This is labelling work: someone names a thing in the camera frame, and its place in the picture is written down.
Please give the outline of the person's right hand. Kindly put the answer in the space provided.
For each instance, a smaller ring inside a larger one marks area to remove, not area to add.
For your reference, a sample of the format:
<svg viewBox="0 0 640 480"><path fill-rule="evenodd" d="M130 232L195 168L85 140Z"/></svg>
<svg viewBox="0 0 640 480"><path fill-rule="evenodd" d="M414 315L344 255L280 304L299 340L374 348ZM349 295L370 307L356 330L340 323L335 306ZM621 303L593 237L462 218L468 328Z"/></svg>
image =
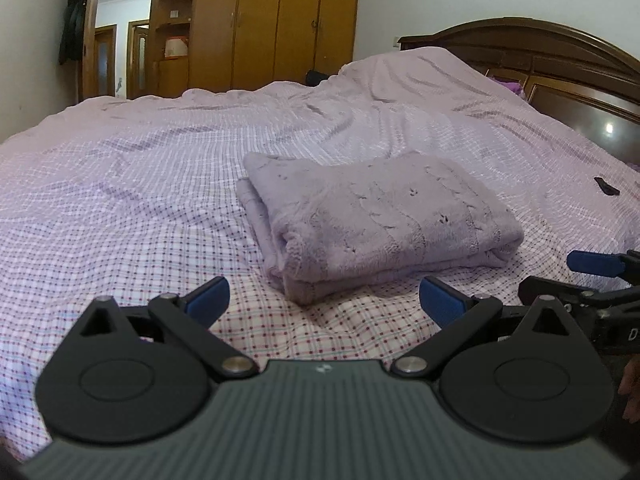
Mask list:
<svg viewBox="0 0 640 480"><path fill-rule="evenodd" d="M626 364L618 393L626 396L627 403L623 419L631 424L640 419L640 359L634 356Z"/></svg>

